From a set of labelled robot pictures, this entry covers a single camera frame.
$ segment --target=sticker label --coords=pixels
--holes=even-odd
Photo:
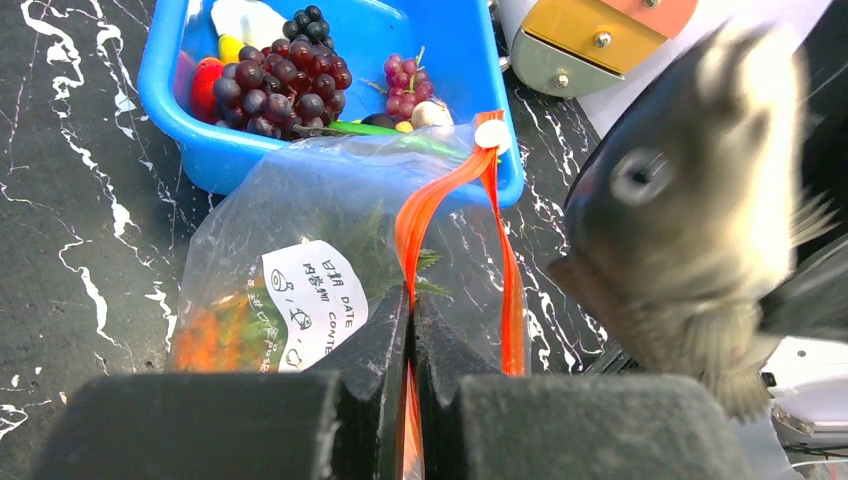
[[[288,326],[280,372],[324,358],[368,320],[368,301],[350,262],[316,240],[262,255],[265,285]]]

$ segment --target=bunch of grapes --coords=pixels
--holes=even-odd
[[[417,58],[404,59],[393,53],[383,64],[386,73],[386,85],[389,98],[386,100],[386,113],[401,120],[409,120],[412,110],[419,103],[429,100],[435,94],[430,76],[421,66],[421,54]]]
[[[292,41],[307,40],[313,45],[323,44],[330,50],[336,48],[330,36],[330,24],[315,5],[294,12],[293,19],[283,25],[283,35]]]
[[[242,48],[239,60],[215,81],[220,126],[296,140],[299,127],[325,127],[344,110],[353,77],[326,45],[281,38],[266,53]]]

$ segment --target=drawer knob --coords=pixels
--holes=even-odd
[[[600,32],[595,35],[595,46],[604,48],[612,42],[612,34],[609,32]]]
[[[559,73],[554,75],[554,87],[556,88],[565,88],[568,86],[568,75],[564,73]]]

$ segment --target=fish head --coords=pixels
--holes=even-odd
[[[676,58],[569,192],[568,255],[585,256],[622,293],[701,297],[750,283],[741,277],[757,267],[740,250],[769,237],[779,257],[769,261],[788,275],[807,88],[797,45],[777,25],[727,22]],[[549,266],[560,286],[565,259]]]

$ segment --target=marble surface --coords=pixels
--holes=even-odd
[[[189,239],[220,201],[192,186],[140,105],[153,6],[0,6],[0,480],[24,476],[83,383],[161,371]],[[564,248],[561,204],[597,136],[575,102],[506,78],[527,186],[504,217],[533,370],[577,373],[606,334],[543,268]]]

